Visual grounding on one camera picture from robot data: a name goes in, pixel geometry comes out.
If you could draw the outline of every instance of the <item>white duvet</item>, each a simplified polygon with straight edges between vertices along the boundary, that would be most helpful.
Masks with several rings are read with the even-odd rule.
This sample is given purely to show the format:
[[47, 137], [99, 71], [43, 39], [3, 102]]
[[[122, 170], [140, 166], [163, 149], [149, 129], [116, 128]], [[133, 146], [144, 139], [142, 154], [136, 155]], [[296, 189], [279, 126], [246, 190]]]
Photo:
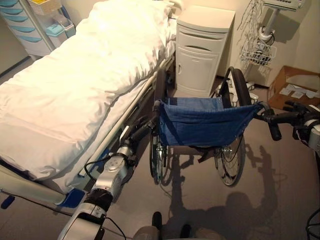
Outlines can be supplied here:
[[113, 101], [164, 58], [170, 7], [150, 0], [98, 2], [75, 36], [0, 85], [1, 158], [42, 180], [68, 167]]

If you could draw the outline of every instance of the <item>blue wheelchair seat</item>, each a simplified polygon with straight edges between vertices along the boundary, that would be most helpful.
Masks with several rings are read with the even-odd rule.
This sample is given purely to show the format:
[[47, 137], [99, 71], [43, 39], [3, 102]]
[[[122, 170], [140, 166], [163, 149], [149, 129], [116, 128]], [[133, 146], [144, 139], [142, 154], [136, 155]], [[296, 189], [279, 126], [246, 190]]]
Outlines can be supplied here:
[[259, 104], [224, 108], [221, 97], [168, 98], [160, 104], [159, 137], [166, 146], [226, 146], [261, 108]]

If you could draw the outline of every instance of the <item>cabinet drawer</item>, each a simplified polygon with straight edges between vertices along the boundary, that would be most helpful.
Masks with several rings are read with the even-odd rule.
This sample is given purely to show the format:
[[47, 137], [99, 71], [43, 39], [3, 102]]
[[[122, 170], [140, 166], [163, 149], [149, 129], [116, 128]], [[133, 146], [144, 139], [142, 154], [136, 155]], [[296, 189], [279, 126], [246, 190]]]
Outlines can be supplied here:
[[50, 50], [45, 41], [40, 37], [17, 36], [29, 54], [44, 56], [50, 54]]
[[179, 29], [177, 43], [181, 47], [203, 50], [207, 53], [219, 53], [224, 47], [225, 37], [225, 34], [195, 33]]
[[0, 8], [0, 13], [3, 16], [27, 17], [26, 12], [21, 8]]
[[16, 36], [41, 38], [40, 34], [34, 27], [9, 26]]
[[0, 0], [0, 8], [23, 9], [19, 1], [4, 1], [4, 0]]
[[8, 23], [9, 26], [17, 27], [34, 27], [32, 22], [27, 16], [3, 16], [4, 20]]
[[219, 54], [203, 54], [178, 48], [176, 53], [176, 83], [184, 92], [208, 96], [217, 70]]

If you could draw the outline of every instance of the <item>cardboard box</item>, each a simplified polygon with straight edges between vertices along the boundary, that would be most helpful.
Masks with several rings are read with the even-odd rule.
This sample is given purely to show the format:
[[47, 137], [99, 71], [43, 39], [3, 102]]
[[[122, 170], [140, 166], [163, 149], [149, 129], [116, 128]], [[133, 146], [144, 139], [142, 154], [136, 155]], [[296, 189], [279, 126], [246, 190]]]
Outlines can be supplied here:
[[[303, 81], [298, 81], [292, 83], [290, 81], [290, 77], [302, 75], [301, 79], [305, 75], [305, 78], [309, 78], [309, 84], [308, 86], [312, 87], [306, 87], [305, 83], [302, 83]], [[305, 105], [318, 105], [320, 104], [320, 98], [313, 97], [309, 98], [306, 94], [299, 93], [299, 92], [306, 92], [307, 90], [320, 93], [320, 81], [319, 81], [319, 73], [306, 71], [290, 66], [283, 66], [280, 70], [279, 74], [276, 76], [275, 80], [271, 83], [270, 88], [268, 90], [267, 99], [268, 104], [272, 108], [276, 109], [283, 109], [285, 106], [285, 101], [295, 101], [298, 103], [302, 103]]]

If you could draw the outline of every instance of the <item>wheelchair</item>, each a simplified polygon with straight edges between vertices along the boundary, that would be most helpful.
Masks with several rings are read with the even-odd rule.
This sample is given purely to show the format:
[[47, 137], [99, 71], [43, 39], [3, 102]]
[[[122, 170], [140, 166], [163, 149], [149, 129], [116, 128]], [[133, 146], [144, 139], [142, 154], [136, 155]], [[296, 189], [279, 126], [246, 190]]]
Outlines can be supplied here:
[[[230, 74], [238, 96], [237, 107], [231, 104], [227, 82]], [[153, 112], [158, 112], [159, 117], [150, 134], [149, 165], [156, 185], [163, 177], [169, 147], [190, 146], [204, 154], [213, 151], [220, 179], [228, 187], [235, 186], [246, 159], [243, 133], [247, 125], [262, 108], [265, 113], [274, 114], [267, 104], [252, 104], [243, 73], [233, 67], [228, 68], [216, 97], [168, 97], [165, 81], [158, 80], [154, 99]], [[272, 138], [279, 140], [278, 125], [269, 127]]]

